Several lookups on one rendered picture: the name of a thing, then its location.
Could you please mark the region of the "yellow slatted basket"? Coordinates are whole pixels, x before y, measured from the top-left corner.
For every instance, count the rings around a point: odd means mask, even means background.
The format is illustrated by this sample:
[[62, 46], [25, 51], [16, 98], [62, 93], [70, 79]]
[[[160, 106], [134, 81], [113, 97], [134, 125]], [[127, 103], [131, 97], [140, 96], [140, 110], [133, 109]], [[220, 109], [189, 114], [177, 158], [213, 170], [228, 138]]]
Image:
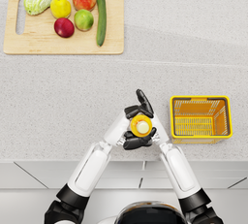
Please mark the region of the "yellow slatted basket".
[[170, 132], [174, 144], [216, 144], [233, 135], [227, 96], [172, 96]]

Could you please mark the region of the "yellow lemon fruit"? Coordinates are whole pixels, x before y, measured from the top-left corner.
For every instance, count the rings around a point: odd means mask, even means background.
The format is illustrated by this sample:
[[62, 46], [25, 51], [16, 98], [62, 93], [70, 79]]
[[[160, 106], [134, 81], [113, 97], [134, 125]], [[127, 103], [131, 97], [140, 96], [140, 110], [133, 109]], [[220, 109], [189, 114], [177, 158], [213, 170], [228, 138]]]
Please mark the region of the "yellow lemon fruit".
[[52, 0], [50, 10], [55, 18], [69, 17], [72, 7], [68, 0]]

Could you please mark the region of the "dark round robot body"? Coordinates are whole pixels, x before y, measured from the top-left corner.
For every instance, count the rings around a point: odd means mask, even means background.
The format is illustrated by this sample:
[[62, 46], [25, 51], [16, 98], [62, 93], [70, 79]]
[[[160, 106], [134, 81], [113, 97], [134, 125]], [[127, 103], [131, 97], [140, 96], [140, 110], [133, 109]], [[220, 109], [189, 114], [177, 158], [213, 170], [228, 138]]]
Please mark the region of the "dark round robot body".
[[183, 214], [163, 202], [136, 202], [124, 207], [116, 216], [97, 224], [188, 224]]

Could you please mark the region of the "grey counter cabinet front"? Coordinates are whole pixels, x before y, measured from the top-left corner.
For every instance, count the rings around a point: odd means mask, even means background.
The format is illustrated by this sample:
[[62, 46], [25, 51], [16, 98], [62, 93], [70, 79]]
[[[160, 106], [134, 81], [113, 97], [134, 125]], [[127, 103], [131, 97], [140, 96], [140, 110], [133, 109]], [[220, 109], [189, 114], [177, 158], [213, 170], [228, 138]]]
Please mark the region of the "grey counter cabinet front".
[[[60, 189], [78, 161], [0, 162], [1, 189]], [[248, 189], [247, 161], [191, 161], [204, 189]], [[111, 161], [97, 189], [172, 189], [160, 161]]]

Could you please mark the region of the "wooden cutting board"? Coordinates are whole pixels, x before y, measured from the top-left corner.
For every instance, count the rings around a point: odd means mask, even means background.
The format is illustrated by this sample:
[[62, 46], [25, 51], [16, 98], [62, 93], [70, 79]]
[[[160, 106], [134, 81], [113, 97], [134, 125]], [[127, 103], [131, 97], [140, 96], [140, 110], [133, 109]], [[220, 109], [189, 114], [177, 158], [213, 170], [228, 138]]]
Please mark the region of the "wooden cutting board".
[[9, 0], [3, 51], [7, 54], [120, 54], [124, 50], [124, 0], [106, 0], [107, 33], [104, 44], [96, 43], [97, 28], [76, 30], [70, 38], [59, 37], [49, 10], [26, 15], [23, 33], [16, 33], [19, 0]]

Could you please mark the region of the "green cucumber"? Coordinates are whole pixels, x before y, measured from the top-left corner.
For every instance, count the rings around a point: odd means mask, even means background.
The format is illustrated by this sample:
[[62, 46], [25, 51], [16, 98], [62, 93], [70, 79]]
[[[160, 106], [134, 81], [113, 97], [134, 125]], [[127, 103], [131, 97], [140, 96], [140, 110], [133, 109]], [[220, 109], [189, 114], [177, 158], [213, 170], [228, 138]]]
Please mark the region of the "green cucumber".
[[96, 42], [99, 47], [101, 47], [105, 41], [106, 31], [107, 31], [107, 6], [106, 0], [97, 0], [98, 6], [98, 26], [97, 26], [97, 36]]

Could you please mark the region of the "green apple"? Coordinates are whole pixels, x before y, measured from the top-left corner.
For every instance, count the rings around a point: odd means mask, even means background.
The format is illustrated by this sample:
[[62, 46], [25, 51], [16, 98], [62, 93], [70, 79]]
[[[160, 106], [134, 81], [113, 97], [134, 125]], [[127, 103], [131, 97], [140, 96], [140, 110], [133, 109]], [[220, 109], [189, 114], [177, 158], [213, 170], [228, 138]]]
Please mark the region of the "green apple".
[[74, 15], [74, 21], [77, 29], [87, 31], [93, 26], [94, 17], [87, 10], [79, 10]]

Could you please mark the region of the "dark red apple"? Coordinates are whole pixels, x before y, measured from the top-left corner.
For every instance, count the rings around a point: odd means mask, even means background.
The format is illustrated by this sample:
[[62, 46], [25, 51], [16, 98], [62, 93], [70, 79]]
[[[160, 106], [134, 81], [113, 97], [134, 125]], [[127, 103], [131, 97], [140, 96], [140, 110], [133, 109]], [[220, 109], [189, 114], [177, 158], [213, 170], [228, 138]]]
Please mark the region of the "dark red apple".
[[69, 38], [74, 34], [75, 27], [69, 19], [61, 17], [54, 22], [54, 31], [62, 38]]

